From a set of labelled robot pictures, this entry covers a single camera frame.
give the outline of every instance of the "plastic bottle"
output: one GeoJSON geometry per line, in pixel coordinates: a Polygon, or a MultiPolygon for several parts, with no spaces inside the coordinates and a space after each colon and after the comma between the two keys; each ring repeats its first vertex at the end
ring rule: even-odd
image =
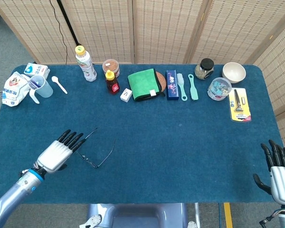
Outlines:
{"type": "Polygon", "coordinates": [[[108,88],[109,92],[111,94],[116,94],[119,92],[119,84],[117,81],[117,78],[115,77],[115,74],[111,70],[107,70],[105,74],[106,78],[106,87],[108,88]]]}
{"type": "Polygon", "coordinates": [[[84,72],[85,79],[89,82],[96,80],[97,73],[94,70],[90,53],[81,45],[75,48],[76,61],[84,72]]]}

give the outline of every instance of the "green cloth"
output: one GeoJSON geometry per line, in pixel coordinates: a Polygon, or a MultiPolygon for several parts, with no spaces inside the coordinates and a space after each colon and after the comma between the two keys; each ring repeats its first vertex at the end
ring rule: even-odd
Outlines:
{"type": "Polygon", "coordinates": [[[143,70],[128,76],[129,84],[135,101],[151,98],[150,91],[160,94],[161,85],[156,76],[155,69],[143,70]]]}

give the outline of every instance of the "small white box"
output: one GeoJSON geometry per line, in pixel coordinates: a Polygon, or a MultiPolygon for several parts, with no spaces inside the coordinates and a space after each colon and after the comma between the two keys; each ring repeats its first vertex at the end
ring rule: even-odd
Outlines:
{"type": "Polygon", "coordinates": [[[132,96],[132,90],[130,90],[130,89],[125,89],[125,90],[123,91],[123,93],[121,94],[120,99],[121,99],[122,101],[128,102],[131,96],[132,96]]]}
{"type": "Polygon", "coordinates": [[[47,79],[50,69],[46,65],[28,63],[27,67],[24,70],[24,74],[33,77],[35,75],[43,76],[47,79]]]}

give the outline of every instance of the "plastic spoon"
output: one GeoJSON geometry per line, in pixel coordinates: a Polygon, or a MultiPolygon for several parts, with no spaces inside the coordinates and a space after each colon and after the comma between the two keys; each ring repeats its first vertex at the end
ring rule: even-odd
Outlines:
{"type": "Polygon", "coordinates": [[[58,82],[58,78],[56,76],[52,76],[52,81],[57,83],[57,85],[59,85],[60,89],[62,89],[62,91],[67,94],[66,89],[58,82]]]}

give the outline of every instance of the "white bowl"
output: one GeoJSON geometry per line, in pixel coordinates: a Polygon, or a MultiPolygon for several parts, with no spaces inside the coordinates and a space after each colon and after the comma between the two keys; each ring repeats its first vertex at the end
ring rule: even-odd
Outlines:
{"type": "Polygon", "coordinates": [[[246,70],[239,63],[226,63],[223,67],[223,77],[230,83],[237,83],[246,77],[246,70]]]}

